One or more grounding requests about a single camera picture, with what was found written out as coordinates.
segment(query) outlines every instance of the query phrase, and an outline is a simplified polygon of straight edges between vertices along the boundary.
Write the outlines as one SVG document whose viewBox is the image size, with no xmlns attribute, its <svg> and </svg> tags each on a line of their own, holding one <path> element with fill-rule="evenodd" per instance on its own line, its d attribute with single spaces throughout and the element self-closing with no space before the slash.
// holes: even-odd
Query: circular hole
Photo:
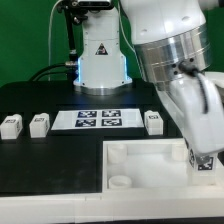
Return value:
<svg viewBox="0 0 224 224">
<path fill-rule="evenodd" d="M 185 16 L 185 17 L 182 18 L 182 21 L 183 22 L 187 22 L 188 20 L 190 20 L 190 17 L 189 16 Z"/>
<path fill-rule="evenodd" d="M 143 30 L 141 31 L 141 35 L 145 35 L 147 32 L 148 32 L 147 29 L 143 29 Z"/>
</svg>

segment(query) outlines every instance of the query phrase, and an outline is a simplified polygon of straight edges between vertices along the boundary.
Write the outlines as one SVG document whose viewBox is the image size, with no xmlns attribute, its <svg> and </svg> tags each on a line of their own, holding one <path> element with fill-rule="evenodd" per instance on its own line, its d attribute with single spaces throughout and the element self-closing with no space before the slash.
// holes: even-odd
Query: small white cube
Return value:
<svg viewBox="0 0 224 224">
<path fill-rule="evenodd" d="M 49 115 L 46 113 L 35 115 L 29 126 L 31 138 L 45 138 L 50 128 Z"/>
<path fill-rule="evenodd" d="M 22 117 L 18 114 L 7 116 L 0 126 L 1 137 L 6 139 L 17 139 L 23 129 Z"/>
<path fill-rule="evenodd" d="M 163 135 L 163 119 L 158 112 L 145 112 L 144 122 L 149 135 Z"/>
</svg>

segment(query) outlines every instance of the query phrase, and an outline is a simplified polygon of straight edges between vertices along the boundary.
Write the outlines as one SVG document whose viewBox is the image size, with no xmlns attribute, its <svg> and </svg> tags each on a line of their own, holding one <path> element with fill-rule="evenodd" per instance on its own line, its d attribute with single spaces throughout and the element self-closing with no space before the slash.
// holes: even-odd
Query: black cable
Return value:
<svg viewBox="0 0 224 224">
<path fill-rule="evenodd" d="M 51 69 L 54 68 L 61 68 L 61 67 L 65 67 L 65 63 L 59 63 L 59 64 L 55 64 L 55 65 L 50 65 L 46 68 L 41 69 L 40 71 L 38 71 L 36 74 L 34 74 L 29 81 L 32 82 L 35 80 L 35 78 L 37 78 L 39 75 L 41 75 L 42 73 L 46 72 L 46 71 L 50 71 Z"/>
<path fill-rule="evenodd" d="M 60 74 L 67 74 L 67 71 L 61 71 L 61 72 L 50 72 L 50 73 L 43 73 L 40 76 L 38 76 L 38 78 L 34 81 L 39 81 L 41 78 L 43 78 L 44 76 L 48 76 L 48 75 L 60 75 Z"/>
<path fill-rule="evenodd" d="M 207 95 L 206 95 L 205 88 L 204 88 L 203 82 L 201 80 L 201 77 L 199 76 L 200 72 L 194 70 L 193 74 L 198 80 L 198 83 L 199 83 L 199 86 L 200 86 L 200 89 L 201 89 L 201 94 L 202 94 L 202 97 L 204 99 L 204 111 L 203 111 L 203 113 L 207 114 L 208 113 L 208 98 L 207 98 Z"/>
<path fill-rule="evenodd" d="M 186 62 L 186 61 L 183 61 L 182 63 L 180 63 L 179 69 L 183 73 L 185 73 L 187 75 L 190 75 L 192 77 L 195 77 L 198 80 L 198 83 L 199 83 L 199 86 L 200 86 L 200 90 L 201 90 L 201 94 L 202 94 L 202 97 L 203 97 L 203 100 L 204 100 L 204 110 L 203 110 L 203 113 L 207 114 L 208 111 L 209 111 L 208 98 L 207 98 L 207 95 L 206 95 L 206 91 L 205 91 L 205 87 L 203 85 L 202 79 L 201 79 L 201 77 L 199 75 L 201 72 L 198 70 L 198 68 L 195 65 L 190 64 L 189 62 Z"/>
</svg>

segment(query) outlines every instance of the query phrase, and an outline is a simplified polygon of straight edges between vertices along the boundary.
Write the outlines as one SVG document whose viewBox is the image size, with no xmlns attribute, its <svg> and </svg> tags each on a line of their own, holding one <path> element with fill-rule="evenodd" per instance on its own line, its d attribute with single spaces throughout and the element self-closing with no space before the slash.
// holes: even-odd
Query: white block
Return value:
<svg viewBox="0 0 224 224">
<path fill-rule="evenodd" d="M 185 143 L 172 145 L 172 158 L 179 162 L 187 161 L 188 149 Z"/>
<path fill-rule="evenodd" d="M 22 129 L 23 124 L 20 115 L 7 116 L 0 126 L 2 139 L 17 139 Z"/>
<path fill-rule="evenodd" d="M 163 135 L 163 119 L 158 112 L 145 112 L 144 122 L 149 135 Z"/>
<path fill-rule="evenodd" d="M 29 126 L 31 138 L 45 138 L 50 128 L 49 115 L 46 113 L 35 115 Z"/>
</svg>

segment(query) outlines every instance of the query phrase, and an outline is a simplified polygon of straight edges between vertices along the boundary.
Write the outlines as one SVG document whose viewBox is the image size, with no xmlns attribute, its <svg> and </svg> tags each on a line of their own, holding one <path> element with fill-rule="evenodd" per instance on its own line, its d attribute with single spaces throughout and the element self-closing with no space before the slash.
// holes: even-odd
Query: black table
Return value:
<svg viewBox="0 0 224 224">
<path fill-rule="evenodd" d="M 0 197 L 101 192 L 103 141 L 161 136 L 148 136 L 145 128 L 124 128 L 49 131 L 45 139 L 31 139 L 29 123 L 40 113 L 48 113 L 52 125 L 61 110 L 117 108 L 137 108 L 142 118 L 145 111 L 158 111 L 164 120 L 162 138 L 181 137 L 154 86 L 139 79 L 134 80 L 132 89 L 113 96 L 77 93 L 67 81 L 17 82 L 0 88 L 0 122 L 8 115 L 20 114 L 24 125 L 17 140 L 0 140 Z M 148 222 L 223 223 L 224 219 Z"/>
</svg>

